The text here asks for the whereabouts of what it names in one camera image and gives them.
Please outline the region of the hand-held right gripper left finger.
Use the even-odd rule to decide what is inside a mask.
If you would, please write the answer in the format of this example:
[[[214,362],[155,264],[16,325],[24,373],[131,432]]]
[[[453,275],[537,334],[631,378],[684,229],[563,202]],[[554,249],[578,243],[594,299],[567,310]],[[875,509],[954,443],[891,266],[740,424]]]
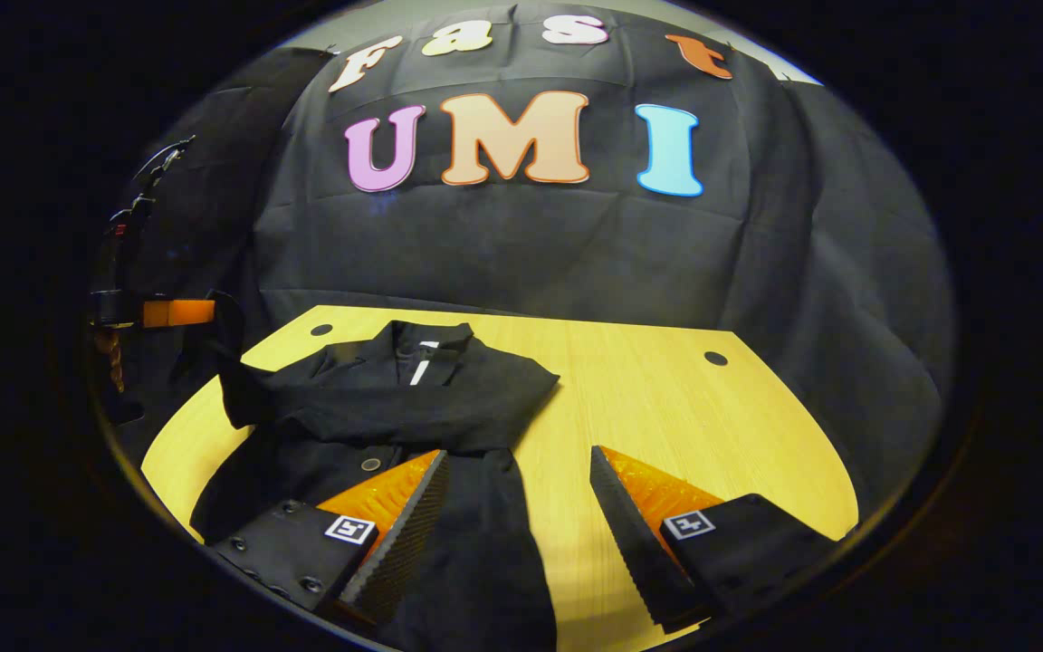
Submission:
[[[382,626],[416,581],[448,485],[450,455],[431,451],[322,503],[282,501],[212,548],[319,618]]]

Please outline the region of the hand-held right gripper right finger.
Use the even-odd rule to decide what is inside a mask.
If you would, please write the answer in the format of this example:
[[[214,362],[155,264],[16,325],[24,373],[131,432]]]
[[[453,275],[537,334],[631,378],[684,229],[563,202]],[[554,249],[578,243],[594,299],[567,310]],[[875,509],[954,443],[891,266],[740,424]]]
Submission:
[[[590,485],[666,634],[761,609],[836,548],[765,496],[717,498],[612,448],[591,448]]]

